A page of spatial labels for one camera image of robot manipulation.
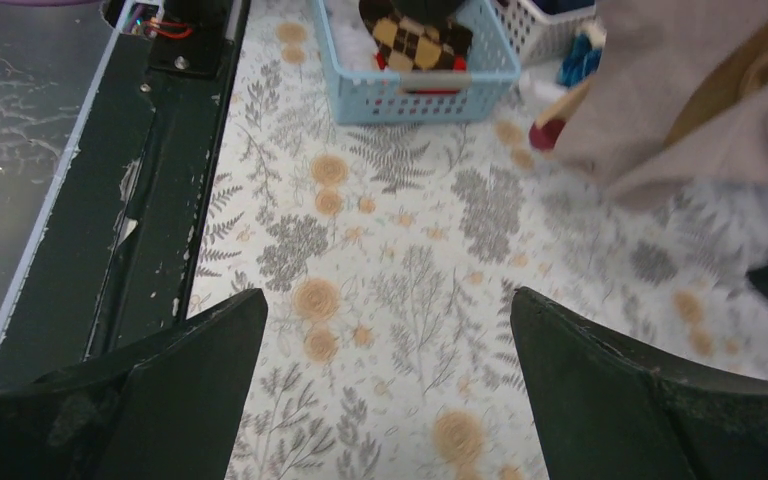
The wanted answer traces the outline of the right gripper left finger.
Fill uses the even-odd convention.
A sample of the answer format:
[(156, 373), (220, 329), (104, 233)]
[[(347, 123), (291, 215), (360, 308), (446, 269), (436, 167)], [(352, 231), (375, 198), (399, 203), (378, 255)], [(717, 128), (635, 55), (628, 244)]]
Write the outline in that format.
[(0, 479), (221, 479), (268, 315), (259, 289), (30, 383), (0, 385)]

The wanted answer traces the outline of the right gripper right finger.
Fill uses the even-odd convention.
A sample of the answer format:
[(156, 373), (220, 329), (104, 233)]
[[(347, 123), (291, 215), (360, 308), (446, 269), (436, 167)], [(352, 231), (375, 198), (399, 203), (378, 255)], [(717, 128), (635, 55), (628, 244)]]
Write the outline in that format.
[(527, 288), (510, 324), (553, 479), (768, 479), (768, 381), (599, 325)]

